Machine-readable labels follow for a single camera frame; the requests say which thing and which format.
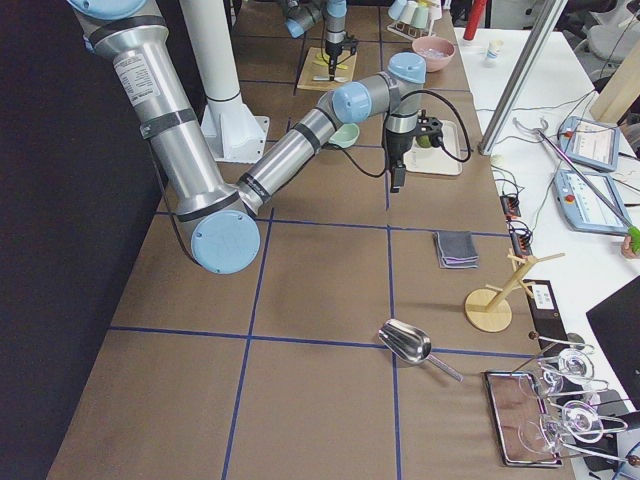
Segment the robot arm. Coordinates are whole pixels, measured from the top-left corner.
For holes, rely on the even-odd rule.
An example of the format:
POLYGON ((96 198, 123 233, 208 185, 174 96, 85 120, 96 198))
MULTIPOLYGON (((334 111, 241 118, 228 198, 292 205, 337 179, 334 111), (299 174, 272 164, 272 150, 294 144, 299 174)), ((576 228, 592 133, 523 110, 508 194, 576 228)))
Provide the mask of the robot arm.
POLYGON ((327 65, 327 74, 319 81, 336 81, 340 56, 349 50, 348 58, 357 53, 358 39, 346 30, 347 2, 345 0, 296 1, 279 0, 285 26, 293 38, 298 38, 320 21, 324 22, 322 38, 324 53, 321 59, 327 65))
POLYGON ((169 30, 153 1, 76 1, 87 49, 110 61, 178 205, 174 228, 193 261, 233 274, 256 257, 259 208, 287 185, 346 124, 383 116, 384 173, 405 180, 404 156, 416 134, 427 63, 416 53, 391 57, 385 70, 339 85, 271 148, 263 117, 242 99, 227 13, 219 1, 180 8, 213 128, 204 132, 170 58, 169 30))

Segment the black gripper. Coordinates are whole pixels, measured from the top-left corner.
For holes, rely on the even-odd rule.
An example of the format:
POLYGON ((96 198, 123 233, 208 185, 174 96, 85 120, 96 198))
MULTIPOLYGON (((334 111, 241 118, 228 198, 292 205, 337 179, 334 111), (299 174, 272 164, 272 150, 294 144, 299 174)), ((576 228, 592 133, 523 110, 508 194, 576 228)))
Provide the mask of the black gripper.
POLYGON ((325 33, 325 57, 328 63, 328 79, 334 80, 338 60, 343 50, 347 48, 351 54, 357 50, 358 40, 355 36, 349 35, 346 31, 331 31, 325 33))
POLYGON ((390 172, 390 193, 398 193, 405 185, 406 166, 404 154, 412 147, 416 136, 433 134, 439 146, 443 145, 442 122, 425 113, 391 115, 384 122, 383 148, 386 168, 390 172))

